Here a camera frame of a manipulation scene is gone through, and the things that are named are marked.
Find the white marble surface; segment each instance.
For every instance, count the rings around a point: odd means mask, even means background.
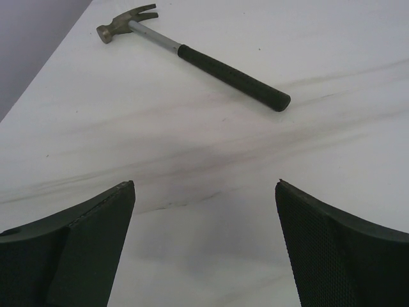
[[[157,1],[147,26],[289,93],[283,113],[93,1],[0,123],[0,231],[137,186],[110,306],[299,306],[274,186],[409,232],[409,3]]]

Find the hammer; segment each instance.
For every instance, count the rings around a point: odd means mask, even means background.
[[[112,37],[117,34],[131,32],[142,34],[173,51],[190,64],[253,97],[274,111],[281,112],[287,108],[291,100],[289,95],[140,24],[140,21],[158,17],[158,13],[142,13],[154,8],[156,8],[155,4],[134,8],[113,18],[108,26],[97,27],[96,31],[104,43],[111,42]]]

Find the white table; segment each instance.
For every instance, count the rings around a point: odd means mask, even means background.
[[[93,1],[0,123],[0,231],[133,180],[110,306],[300,306],[282,178],[409,232],[409,2],[157,1],[157,31],[293,99],[283,113],[129,34]]]

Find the hammer head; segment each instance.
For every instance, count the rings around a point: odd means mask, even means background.
[[[111,42],[112,37],[116,34],[125,34],[132,32],[128,27],[128,23],[131,20],[139,22],[146,19],[158,18],[158,13],[140,14],[141,12],[152,10],[154,8],[156,8],[155,4],[149,4],[134,8],[113,18],[112,22],[109,25],[97,27],[96,31],[104,43],[109,43]]]

